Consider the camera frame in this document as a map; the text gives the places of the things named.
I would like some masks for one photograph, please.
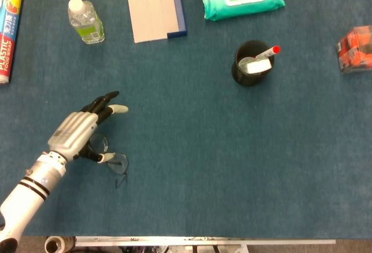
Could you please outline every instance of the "pen holder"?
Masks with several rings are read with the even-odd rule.
[[[259,83],[274,67],[274,56],[270,56],[269,60],[271,63],[271,68],[269,70],[263,71],[257,74],[249,74],[246,70],[239,66],[241,59],[246,57],[256,57],[258,54],[268,50],[270,47],[263,41],[252,40],[242,44],[235,53],[235,61],[232,64],[231,73],[234,80],[244,86],[253,86]]]

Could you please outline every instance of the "red marker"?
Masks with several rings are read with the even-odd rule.
[[[255,59],[264,59],[268,58],[270,56],[273,56],[275,54],[278,54],[280,52],[280,47],[278,45],[273,46],[272,48],[268,49],[267,51],[262,52],[261,54],[258,54]]]

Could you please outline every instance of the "plastic water bottle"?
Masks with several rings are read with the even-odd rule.
[[[86,44],[96,44],[105,39],[102,22],[91,2],[70,0],[69,19],[71,25]]]

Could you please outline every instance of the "prosthetic hand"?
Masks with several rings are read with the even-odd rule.
[[[66,173],[65,165],[82,156],[98,163],[108,161],[112,154],[96,154],[89,139],[97,126],[114,113],[126,113],[122,105],[109,105],[118,91],[98,97],[79,112],[71,113],[58,127],[34,166],[0,206],[5,224],[0,222],[0,253],[16,252],[24,228]]]

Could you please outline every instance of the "white robotic arm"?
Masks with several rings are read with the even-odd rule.
[[[34,166],[0,206],[5,224],[0,225],[0,253],[16,252],[23,230],[36,211],[66,173],[65,165],[79,156],[97,163],[106,162],[111,154],[96,154],[89,146],[89,139],[97,126],[114,113],[125,113],[126,106],[108,102],[119,92],[98,97],[79,112],[71,113],[58,127],[44,152]]]

